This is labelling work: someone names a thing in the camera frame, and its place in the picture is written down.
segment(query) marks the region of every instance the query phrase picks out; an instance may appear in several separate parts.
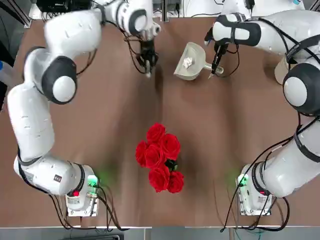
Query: brown tablecloth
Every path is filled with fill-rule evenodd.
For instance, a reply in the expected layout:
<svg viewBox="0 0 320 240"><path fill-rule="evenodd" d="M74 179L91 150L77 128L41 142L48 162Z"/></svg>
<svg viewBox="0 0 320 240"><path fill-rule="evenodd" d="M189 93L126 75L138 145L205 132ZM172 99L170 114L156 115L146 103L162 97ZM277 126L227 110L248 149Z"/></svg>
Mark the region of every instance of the brown tablecloth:
<svg viewBox="0 0 320 240"><path fill-rule="evenodd" d="M213 21L178 18L161 24L155 40L159 62L151 79L134 69L123 35L106 26L93 64L79 78L76 98L67 105L51 104L53 154L93 167L112 189L122 226L221 226L241 168L294 132L296 113L274 79L277 56L241 46L240 66L232 77L208 79L206 70L194 81L173 75L187 42L203 46ZM44 45L43 23L34 21L23 37L15 69L22 72L26 52ZM212 61L213 45L206 53L207 61ZM86 55L76 59L78 69L86 60ZM237 55L228 53L221 63L230 73ZM181 193L156 193L148 170L136 163L136 145L155 122L181 142L179 169L185 175ZM6 108L0 115L0 133L0 227L59 226L49 197L14 173L17 143ZM289 225L320 226L319 183L317 178L288 197ZM285 215L286 208L278 202ZM231 215L228 226L234 226L235 219ZM254 219L240 217L238 224L249 225ZM100 205L98 217L82 223L105 226L104 207ZM278 208L260 223L280 225Z"/></svg>

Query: dustpan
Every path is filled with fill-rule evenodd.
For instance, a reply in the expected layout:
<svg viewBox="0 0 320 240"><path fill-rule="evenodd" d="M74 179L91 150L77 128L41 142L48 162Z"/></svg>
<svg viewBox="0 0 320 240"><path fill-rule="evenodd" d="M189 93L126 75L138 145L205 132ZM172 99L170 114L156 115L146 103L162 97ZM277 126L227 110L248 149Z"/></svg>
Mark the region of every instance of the dustpan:
<svg viewBox="0 0 320 240"><path fill-rule="evenodd" d="M192 65L188 68L183 66L184 59L192 58ZM178 65L174 71L174 75L183 80L194 80L200 74L202 69L207 69L211 71L211 64L206 62L206 52L205 50L195 44L194 42L188 42L185 46L183 54L179 60ZM220 66L217 67L216 73L222 74L224 69Z"/></svg>

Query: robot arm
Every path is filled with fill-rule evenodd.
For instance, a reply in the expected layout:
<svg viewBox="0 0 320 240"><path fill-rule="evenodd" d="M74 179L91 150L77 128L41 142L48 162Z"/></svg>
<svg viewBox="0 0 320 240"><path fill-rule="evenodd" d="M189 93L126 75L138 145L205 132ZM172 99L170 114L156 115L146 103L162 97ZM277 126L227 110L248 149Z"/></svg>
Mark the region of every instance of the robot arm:
<svg viewBox="0 0 320 240"><path fill-rule="evenodd" d="M288 103L298 112L309 116L320 115L320 60L311 57L305 47L315 55L319 54L320 14L312 11L290 10L263 17L287 33L297 42L284 37L287 48L279 33L259 18L248 20L244 14L220 15L205 37L205 44L215 41L216 54L212 71L225 54L228 44L247 45L278 55L290 56L298 63L285 76L283 93ZM308 44L300 49L303 43ZM315 121L310 127L284 146L281 151L267 161L255 163L252 169L246 165L237 183L239 207L242 215L260 215L264 208L268 212L272 201L269 194L285 197L302 187L320 174L320 123Z"/></svg>
<svg viewBox="0 0 320 240"><path fill-rule="evenodd" d="M317 25L314 24L320 21L320 15L317 12L288 10L265 16L263 19L273 23L298 42L320 34ZM295 45L286 37L284 39L289 49ZM247 45L278 55L284 55L287 52L283 39L272 26L259 18L248 19L245 14L241 13L220 15L205 36L205 45L208 45L211 40L215 41L216 50L212 63L213 74L216 73L220 59L226 53L230 43ZM317 53L319 48L314 45L309 47L309 50ZM293 59L302 63L308 57L310 54L301 50L294 55Z"/></svg>
<svg viewBox="0 0 320 240"><path fill-rule="evenodd" d="M65 195L73 216L76 211L80 216L92 211L95 199L91 194L93 186L98 184L97 178L91 167L50 153L55 136L49 102L63 105L75 97L78 83L73 59L98 47L101 24L105 22L139 36L141 42L154 49L150 42L153 43L160 26L152 20L151 0L100 1L98 8L66 13L45 24L47 47L29 51L24 63L24 82L12 88L7 96L9 117L18 142L15 172L48 194Z"/></svg>

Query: rose bouquet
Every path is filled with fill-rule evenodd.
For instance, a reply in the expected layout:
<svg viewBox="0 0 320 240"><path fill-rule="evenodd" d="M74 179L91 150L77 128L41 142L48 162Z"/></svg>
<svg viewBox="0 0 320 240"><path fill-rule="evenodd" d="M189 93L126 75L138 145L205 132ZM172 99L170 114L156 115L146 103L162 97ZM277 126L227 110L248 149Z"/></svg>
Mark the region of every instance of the rose bouquet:
<svg viewBox="0 0 320 240"><path fill-rule="evenodd" d="M142 140L136 147L135 159L142 168L149 168L149 183L157 193L168 190L179 193L184 186L184 176L177 171L180 143L166 128L154 124L146 133L147 142Z"/></svg>

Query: green indicator light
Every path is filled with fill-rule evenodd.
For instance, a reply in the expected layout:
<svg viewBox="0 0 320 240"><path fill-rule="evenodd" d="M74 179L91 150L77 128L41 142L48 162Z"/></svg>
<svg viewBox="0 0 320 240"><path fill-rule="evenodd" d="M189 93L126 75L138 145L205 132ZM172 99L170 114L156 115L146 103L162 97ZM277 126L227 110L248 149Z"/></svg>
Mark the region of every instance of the green indicator light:
<svg viewBox="0 0 320 240"><path fill-rule="evenodd" d="M98 178L95 175L88 176L88 186L90 187L98 186Z"/></svg>
<svg viewBox="0 0 320 240"><path fill-rule="evenodd" d="M246 175L241 174L241 175L238 177L238 181L241 181L241 182L239 183L239 186L240 186L240 187L243 187L243 186L247 185L248 179L249 179L248 174L246 174Z"/></svg>

